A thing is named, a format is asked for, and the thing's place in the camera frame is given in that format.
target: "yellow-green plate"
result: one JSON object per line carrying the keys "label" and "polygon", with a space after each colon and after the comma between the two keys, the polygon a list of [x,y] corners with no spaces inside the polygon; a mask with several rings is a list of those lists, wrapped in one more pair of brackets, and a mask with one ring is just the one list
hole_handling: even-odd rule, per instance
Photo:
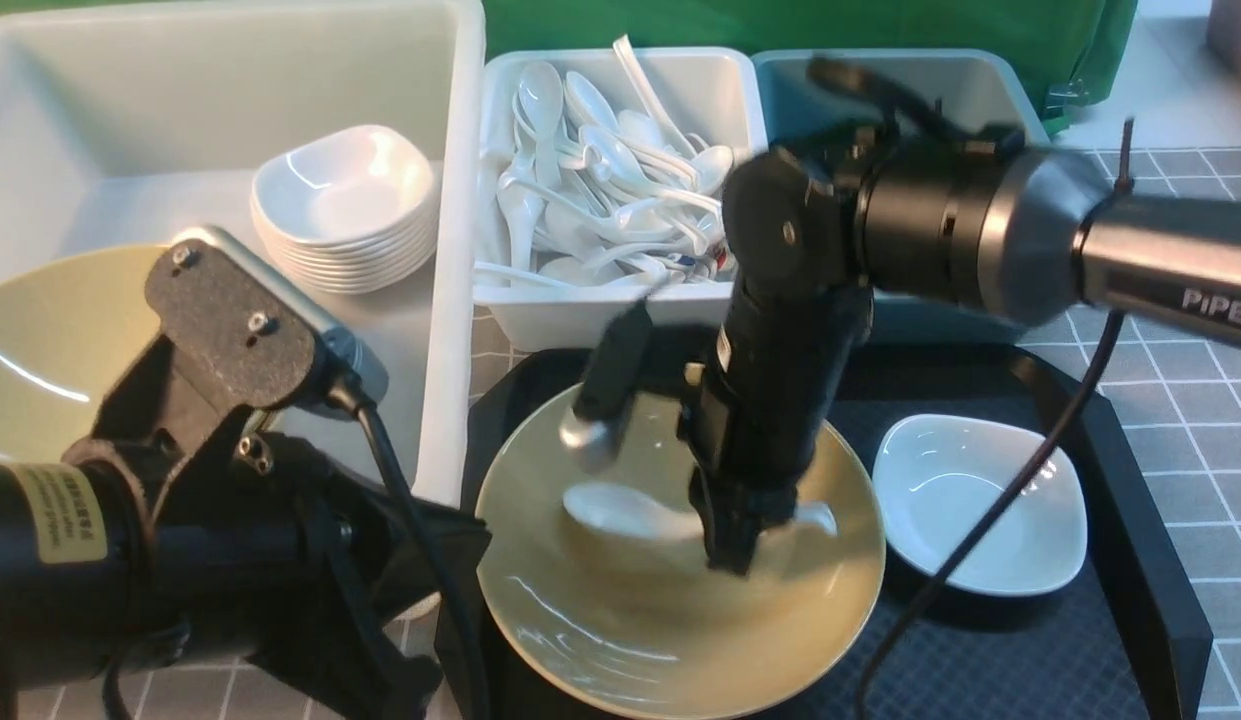
{"label": "yellow-green plate", "polygon": [[57,462],[158,334],[144,299],[166,247],[117,247],[0,284],[0,462]]}
{"label": "yellow-green plate", "polygon": [[478,497],[491,529],[482,591],[529,665],[616,715],[702,720],[784,701],[845,655],[877,601],[886,544],[870,477],[830,425],[799,497],[829,503],[839,536],[772,530],[743,580],[706,570],[699,539],[629,541],[570,519],[562,493],[592,479],[690,511],[692,470],[674,437],[678,405],[639,396],[614,468],[586,475],[557,434],[573,396],[563,392],[515,430]]}

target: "cylindrical motor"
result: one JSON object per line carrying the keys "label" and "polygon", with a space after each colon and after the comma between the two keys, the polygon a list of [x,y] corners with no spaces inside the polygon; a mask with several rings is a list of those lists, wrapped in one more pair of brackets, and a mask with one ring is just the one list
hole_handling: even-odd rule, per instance
{"label": "cylindrical motor", "polygon": [[139,546],[123,487],[104,469],[0,466],[0,647],[21,686],[91,678],[125,634]]}

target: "white plastic spoon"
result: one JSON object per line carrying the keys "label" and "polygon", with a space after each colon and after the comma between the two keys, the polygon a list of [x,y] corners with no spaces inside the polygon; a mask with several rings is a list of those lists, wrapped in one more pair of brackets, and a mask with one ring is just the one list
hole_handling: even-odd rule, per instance
{"label": "white plastic spoon", "polygon": [[661,242],[669,240],[676,232],[666,222],[652,222],[652,211],[660,206],[660,199],[656,197],[648,197],[623,205],[609,217],[601,218],[597,215],[589,214],[588,210],[581,209],[580,205],[575,205],[562,196],[561,192],[541,187],[539,184],[529,181],[525,178],[511,176],[511,174],[506,173],[505,176],[501,176],[501,182],[526,187],[530,192],[535,192],[549,202],[557,202],[565,206],[580,222],[587,225],[593,232],[611,242]]}
{"label": "white plastic spoon", "polygon": [[562,176],[555,146],[562,120],[562,78],[557,70],[542,60],[527,63],[519,77],[517,101],[536,132],[536,181],[545,187],[558,187]]}
{"label": "white plastic spoon", "polygon": [[[623,484],[591,482],[572,485],[562,493],[562,506],[585,528],[617,536],[675,542],[704,535],[701,519],[695,511],[664,506],[656,498]],[[824,502],[798,503],[793,521],[815,525],[829,536],[838,536],[834,511]]]}
{"label": "white plastic spoon", "polygon": [[544,197],[525,186],[511,182],[513,178],[529,181],[536,163],[532,151],[521,140],[521,132],[514,127],[514,161],[496,181],[496,205],[500,206],[509,227],[509,264],[516,271],[530,271],[532,263],[532,235],[544,212]]}
{"label": "white plastic spoon", "polygon": [[521,269],[520,271],[520,269],[514,269],[514,268],[506,268],[506,266],[504,266],[504,264],[483,263],[483,261],[478,261],[477,263],[474,263],[473,264],[473,269],[474,269],[475,273],[484,273],[484,274],[489,274],[489,276],[498,276],[498,277],[506,278],[506,279],[510,279],[510,281],[522,282],[522,283],[530,283],[530,284],[539,284],[539,286],[542,286],[542,287],[557,287],[557,288],[575,287],[573,284],[565,283],[562,281],[557,281],[557,279],[553,279],[553,278],[546,278],[546,277],[544,277],[541,274],[532,273],[532,272],[530,272],[530,269],[526,269],[526,271]]}
{"label": "white plastic spoon", "polygon": [[731,151],[730,146],[706,146],[692,159],[685,160],[671,149],[663,150],[656,145],[653,140],[660,140],[658,135],[660,128],[655,120],[634,110],[620,110],[619,138],[642,164],[689,178],[690,182],[685,184],[685,187],[702,195],[714,195],[722,187],[722,182],[726,182],[726,176],[735,164],[735,151]]}
{"label": "white plastic spoon", "polygon": [[642,171],[642,164],[638,163],[633,150],[629,150],[619,137],[612,135],[602,127],[580,128],[580,145],[597,154],[598,161],[589,164],[589,173],[601,182],[614,182],[616,186],[640,196],[678,200],[715,215],[722,212],[722,204],[712,197],[653,181]]}
{"label": "white plastic spoon", "polygon": [[566,114],[576,127],[604,127],[620,132],[620,120],[602,92],[575,70],[566,73]]}
{"label": "white plastic spoon", "polygon": [[639,113],[639,110],[620,110],[616,119],[620,123],[617,135],[625,138],[627,142],[638,142],[640,145],[674,151],[674,146],[666,145],[665,137],[660,133],[660,124],[653,120],[652,115]]}
{"label": "white plastic spoon", "polygon": [[688,140],[688,137],[678,129],[678,125],[674,124],[674,119],[669,117],[669,110],[665,110],[665,106],[660,102],[660,96],[656,96],[655,88],[652,87],[652,82],[647,78],[647,72],[643,72],[638,55],[634,55],[633,45],[629,45],[629,36],[620,36],[619,40],[611,45],[611,48],[616,51],[616,57],[620,60],[620,67],[624,68],[624,74],[633,83],[634,91],[638,91],[638,99],[642,101],[643,108],[647,108],[647,114],[652,115],[652,119],[660,124],[661,134],[674,146],[674,151],[680,151],[684,158],[696,155],[696,149]]}

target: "small white dish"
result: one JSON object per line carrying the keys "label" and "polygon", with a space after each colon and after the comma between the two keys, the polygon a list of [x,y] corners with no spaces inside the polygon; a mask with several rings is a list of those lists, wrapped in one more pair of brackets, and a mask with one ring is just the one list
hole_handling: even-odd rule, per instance
{"label": "small white dish", "polygon": [[[886,542],[934,575],[1041,442],[1030,430],[987,420],[900,420],[872,463]],[[1082,487],[1073,462],[1056,449],[948,585],[992,597],[1040,596],[1077,577],[1086,555]]]}
{"label": "small white dish", "polygon": [[251,192],[288,241],[338,245],[408,222],[434,184],[413,143],[387,127],[356,125],[269,160]]}

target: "screw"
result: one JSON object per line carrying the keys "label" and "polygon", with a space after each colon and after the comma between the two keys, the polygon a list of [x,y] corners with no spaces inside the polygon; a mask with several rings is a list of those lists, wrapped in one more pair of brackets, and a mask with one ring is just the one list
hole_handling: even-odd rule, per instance
{"label": "screw", "polygon": [[269,334],[273,331],[273,318],[261,312],[251,313],[251,317],[246,319],[246,329],[251,334]]}
{"label": "screw", "polygon": [[242,461],[248,461],[251,468],[254,468],[256,473],[261,475],[268,475],[273,472],[273,454],[259,437],[246,436],[237,441],[237,456]]}
{"label": "screw", "polygon": [[181,245],[171,252],[171,262],[175,263],[177,268],[187,268],[187,266],[194,264],[196,256],[199,254],[191,251],[189,246]]}
{"label": "screw", "polygon": [[237,441],[237,454],[242,457],[259,457],[261,447],[261,438],[246,436],[244,438]]}

